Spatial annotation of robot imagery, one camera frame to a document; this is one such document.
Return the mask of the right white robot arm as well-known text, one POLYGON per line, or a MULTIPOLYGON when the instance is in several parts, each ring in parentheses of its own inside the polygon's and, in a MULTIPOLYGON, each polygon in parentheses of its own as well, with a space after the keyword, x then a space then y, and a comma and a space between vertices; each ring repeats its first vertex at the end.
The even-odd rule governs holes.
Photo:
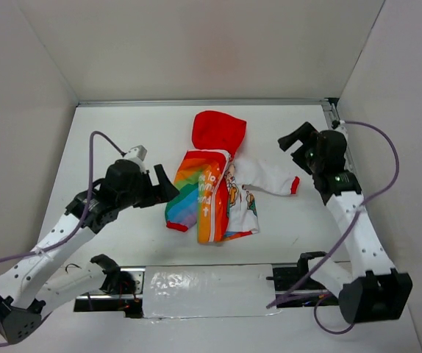
POLYGON ((305 122, 278 140, 282 151, 301 142, 291 154, 293 162, 312 177, 341 236, 328 252, 302 254, 296 272, 298 281, 270 306, 297 300, 294 293, 301 286, 314 288, 319 283, 338 300, 341 315, 350 325, 398 320, 411 293, 412 280, 388 257, 366 210, 367 203, 394 183, 370 196, 363 195, 346 163, 346 124, 335 121, 331 129, 318 131, 305 122))

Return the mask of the rainbow red white jacket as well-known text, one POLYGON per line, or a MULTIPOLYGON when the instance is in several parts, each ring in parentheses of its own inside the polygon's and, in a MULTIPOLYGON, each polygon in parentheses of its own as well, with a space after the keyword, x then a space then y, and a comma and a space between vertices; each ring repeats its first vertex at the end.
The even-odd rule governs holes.
POLYGON ((195 227, 200 244, 242 238, 260 230, 252 188, 276 196, 297 193, 300 179, 294 173, 239 153, 246 125, 214 110, 196 115, 193 149, 174 179, 179 195, 165 207, 167 228, 186 232, 195 227))

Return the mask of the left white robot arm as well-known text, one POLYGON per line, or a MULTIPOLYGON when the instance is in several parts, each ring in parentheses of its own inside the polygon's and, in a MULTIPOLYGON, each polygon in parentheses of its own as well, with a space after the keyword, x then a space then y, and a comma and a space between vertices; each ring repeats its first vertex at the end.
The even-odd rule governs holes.
POLYGON ((119 159, 103 178, 78 193, 49 234, 28 255, 0 276, 0 335, 6 345, 28 338, 58 307, 77 296, 100 290, 117 293, 123 280, 120 266, 105 254, 93 256, 80 268, 55 277, 61 265, 129 207, 167 203, 179 191, 163 166, 154 170, 158 183, 139 160, 119 159))

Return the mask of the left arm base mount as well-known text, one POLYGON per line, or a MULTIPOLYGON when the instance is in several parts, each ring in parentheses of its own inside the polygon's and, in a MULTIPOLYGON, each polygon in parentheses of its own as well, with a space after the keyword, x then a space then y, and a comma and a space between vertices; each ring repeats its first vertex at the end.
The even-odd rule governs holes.
POLYGON ((105 279, 99 289, 77 296, 74 312, 119 312, 126 318, 142 318, 145 274, 145 267, 122 267, 117 279, 105 279))

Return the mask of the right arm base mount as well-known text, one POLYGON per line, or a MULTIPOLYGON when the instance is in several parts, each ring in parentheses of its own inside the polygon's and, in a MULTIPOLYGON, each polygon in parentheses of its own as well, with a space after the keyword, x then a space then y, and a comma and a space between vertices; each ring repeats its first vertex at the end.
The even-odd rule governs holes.
POLYGON ((313 279, 306 279, 288 298, 281 301, 279 297, 290 290, 303 276, 302 270, 296 264, 272 265, 272 274, 266 278, 269 284, 273 285, 275 292, 271 307, 279 309, 314 307, 321 299, 320 306, 322 307, 339 305, 338 299, 313 279))

